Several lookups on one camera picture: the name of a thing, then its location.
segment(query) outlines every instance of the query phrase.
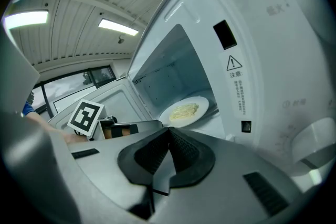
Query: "white plate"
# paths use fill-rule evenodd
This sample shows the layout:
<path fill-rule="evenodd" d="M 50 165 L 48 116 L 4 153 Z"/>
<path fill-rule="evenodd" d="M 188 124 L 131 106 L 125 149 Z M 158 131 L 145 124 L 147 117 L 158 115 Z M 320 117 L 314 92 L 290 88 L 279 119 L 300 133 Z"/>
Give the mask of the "white plate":
<path fill-rule="evenodd" d="M 185 104 L 198 104 L 198 109 L 196 110 L 195 115 L 187 119 L 171 121 L 169 119 L 169 116 L 171 115 L 173 110 L 177 106 L 185 105 Z M 208 108 L 209 108 L 209 101 L 204 97 L 196 96 L 196 97 L 186 98 L 186 99 L 183 99 L 171 105 L 169 108 L 163 111 L 163 113 L 161 114 L 159 118 L 159 121 L 161 121 L 163 126 L 165 127 L 178 127 L 178 128 L 185 127 L 199 120 L 205 114 Z"/>

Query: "ceiling light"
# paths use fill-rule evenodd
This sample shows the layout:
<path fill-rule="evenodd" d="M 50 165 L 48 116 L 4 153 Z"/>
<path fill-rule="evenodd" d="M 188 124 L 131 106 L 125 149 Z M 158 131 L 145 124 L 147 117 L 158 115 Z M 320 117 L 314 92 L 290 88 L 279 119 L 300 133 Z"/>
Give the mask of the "ceiling light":
<path fill-rule="evenodd" d="M 45 24 L 47 17 L 47 11 L 18 13 L 6 17 L 5 26 L 7 29 L 12 29 L 24 25 Z"/>
<path fill-rule="evenodd" d="M 119 31 L 125 34 L 132 35 L 132 36 L 135 36 L 139 32 L 127 26 L 123 26 L 123 25 L 120 25 L 120 24 L 117 24 L 117 23 L 111 22 L 110 20 L 105 20 L 105 19 L 101 20 L 98 27 L 112 29 L 115 31 Z"/>

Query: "wall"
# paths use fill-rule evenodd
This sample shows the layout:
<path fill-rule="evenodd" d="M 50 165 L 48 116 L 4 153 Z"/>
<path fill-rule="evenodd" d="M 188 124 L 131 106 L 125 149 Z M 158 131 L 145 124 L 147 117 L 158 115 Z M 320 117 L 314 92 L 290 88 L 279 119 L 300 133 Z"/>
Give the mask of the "wall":
<path fill-rule="evenodd" d="M 85 70 L 88 68 L 108 66 L 108 65 L 112 67 L 112 60 L 88 61 L 88 62 L 74 63 L 71 65 L 57 67 L 57 68 L 53 68 L 47 71 L 40 72 L 40 78 L 38 82 L 46 81 L 48 79 L 53 79 L 55 77 L 62 76 L 64 74 L 69 74 L 72 72 L 77 72 L 77 71 Z"/>
<path fill-rule="evenodd" d="M 131 64 L 131 59 L 114 59 L 112 61 L 111 67 L 117 78 L 121 75 L 125 75 Z"/>

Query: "warning label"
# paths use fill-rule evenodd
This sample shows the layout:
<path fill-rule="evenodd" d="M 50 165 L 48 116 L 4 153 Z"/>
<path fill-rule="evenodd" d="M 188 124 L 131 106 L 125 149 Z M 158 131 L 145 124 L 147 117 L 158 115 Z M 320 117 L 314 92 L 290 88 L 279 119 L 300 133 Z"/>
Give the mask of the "warning label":
<path fill-rule="evenodd" d="M 233 58 L 231 55 L 229 57 L 229 61 L 227 62 L 227 68 L 226 71 L 234 70 L 237 68 L 243 67 L 235 58 Z"/>
<path fill-rule="evenodd" d="M 248 69 L 240 48 L 235 46 L 230 50 L 229 54 L 223 52 L 219 57 L 223 68 L 226 68 L 226 85 L 229 89 L 233 113 L 237 118 L 248 119 L 252 110 Z"/>

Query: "pasta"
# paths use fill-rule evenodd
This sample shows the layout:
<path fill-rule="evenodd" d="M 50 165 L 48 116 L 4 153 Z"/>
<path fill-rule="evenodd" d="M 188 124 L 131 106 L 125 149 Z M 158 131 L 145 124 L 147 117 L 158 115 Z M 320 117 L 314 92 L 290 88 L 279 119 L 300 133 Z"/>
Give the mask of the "pasta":
<path fill-rule="evenodd" d="M 191 118 L 195 115 L 198 109 L 198 104 L 185 104 L 174 108 L 173 112 L 170 114 L 169 119 L 173 120 L 180 120 Z"/>

